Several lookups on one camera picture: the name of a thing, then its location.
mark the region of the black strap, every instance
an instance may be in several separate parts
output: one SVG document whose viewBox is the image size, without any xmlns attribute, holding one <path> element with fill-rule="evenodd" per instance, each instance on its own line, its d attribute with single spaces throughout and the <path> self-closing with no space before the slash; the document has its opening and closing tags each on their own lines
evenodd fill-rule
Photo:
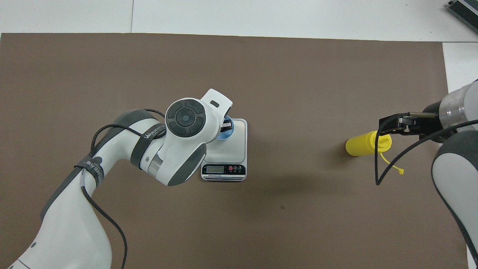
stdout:
<svg viewBox="0 0 478 269">
<path fill-rule="evenodd" d="M 95 157 L 94 159 L 90 156 L 85 156 L 81 159 L 75 167 L 82 167 L 86 169 L 96 181 L 96 186 L 103 181 L 105 178 L 105 172 L 103 171 L 103 167 L 100 165 L 101 157 Z"/>
<path fill-rule="evenodd" d="M 130 161 L 131 163 L 141 169 L 140 162 L 143 158 L 146 149 L 151 144 L 151 141 L 154 138 L 163 137 L 166 134 L 166 125 L 163 123 L 158 123 L 149 128 L 143 135 L 138 139 L 136 145 L 134 146 L 133 151 L 131 152 Z"/>
</svg>

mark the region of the brown mat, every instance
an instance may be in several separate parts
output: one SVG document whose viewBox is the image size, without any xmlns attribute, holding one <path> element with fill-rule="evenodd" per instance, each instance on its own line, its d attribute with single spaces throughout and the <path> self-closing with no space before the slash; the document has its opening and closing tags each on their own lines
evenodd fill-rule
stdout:
<svg viewBox="0 0 478 269">
<path fill-rule="evenodd" d="M 248 177 L 166 187 L 119 162 L 93 198 L 127 236 L 126 268 L 466 268 L 431 181 L 438 144 L 378 187 L 372 156 L 344 150 L 446 95 L 440 43 L 172 34 L 2 34 L 0 268 L 98 128 L 209 88 L 249 123 Z M 393 139 L 390 159 L 417 138 Z M 119 268 L 121 238 L 100 220 Z"/>
</svg>

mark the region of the circular button panel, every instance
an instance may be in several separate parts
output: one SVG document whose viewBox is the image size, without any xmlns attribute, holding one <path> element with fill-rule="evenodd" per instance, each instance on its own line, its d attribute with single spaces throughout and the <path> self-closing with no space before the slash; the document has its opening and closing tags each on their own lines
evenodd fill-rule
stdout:
<svg viewBox="0 0 478 269">
<path fill-rule="evenodd" d="M 175 102 L 166 115 L 169 130 L 179 137 L 191 137 L 198 134 L 206 122 L 203 105 L 194 99 Z"/>
</svg>

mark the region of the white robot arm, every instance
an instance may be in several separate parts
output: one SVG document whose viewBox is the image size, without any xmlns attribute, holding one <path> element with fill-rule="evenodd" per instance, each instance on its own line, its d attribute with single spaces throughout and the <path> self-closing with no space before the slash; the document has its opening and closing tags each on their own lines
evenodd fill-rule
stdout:
<svg viewBox="0 0 478 269">
<path fill-rule="evenodd" d="M 204 159 L 206 144 L 220 133 L 231 106 L 210 89 L 200 100 L 173 103 L 166 125 L 146 110 L 120 116 L 51 196 L 36 238 L 9 269 L 109 269 L 111 247 L 87 200 L 95 188 L 119 159 L 167 186 L 185 182 Z"/>
<path fill-rule="evenodd" d="M 443 143 L 432 164 L 432 179 L 478 268 L 478 80 L 449 93 L 423 112 L 381 119 L 379 131 L 381 135 L 418 134 L 421 139 L 400 153 L 380 178 L 376 173 L 377 185 L 415 146 L 429 139 Z"/>
</svg>

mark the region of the digital scale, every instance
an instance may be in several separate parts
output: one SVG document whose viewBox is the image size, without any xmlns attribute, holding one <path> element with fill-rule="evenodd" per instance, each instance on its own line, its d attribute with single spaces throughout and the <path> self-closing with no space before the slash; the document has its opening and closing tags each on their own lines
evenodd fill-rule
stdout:
<svg viewBox="0 0 478 269">
<path fill-rule="evenodd" d="M 243 181 L 247 176 L 247 122 L 232 119 L 232 134 L 207 144 L 201 177 L 208 181 Z"/>
</svg>

